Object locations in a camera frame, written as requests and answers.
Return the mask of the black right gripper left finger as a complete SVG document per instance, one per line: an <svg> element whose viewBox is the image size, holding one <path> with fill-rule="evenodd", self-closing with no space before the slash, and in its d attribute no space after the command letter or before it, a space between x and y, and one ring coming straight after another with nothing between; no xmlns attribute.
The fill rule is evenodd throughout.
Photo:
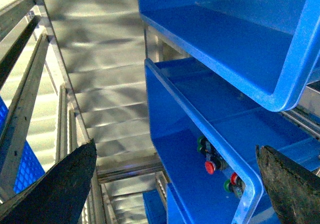
<svg viewBox="0 0 320 224"><path fill-rule="evenodd" d="M1 223L78 223L96 167L90 139L0 206Z"/></svg>

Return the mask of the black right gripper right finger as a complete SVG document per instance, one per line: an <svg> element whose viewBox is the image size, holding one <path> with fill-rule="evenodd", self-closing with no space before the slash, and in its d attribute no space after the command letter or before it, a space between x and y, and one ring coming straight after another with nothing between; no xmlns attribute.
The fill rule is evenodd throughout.
<svg viewBox="0 0 320 224"><path fill-rule="evenodd" d="M271 146L255 147L256 161L281 223L319 223L320 178Z"/></svg>

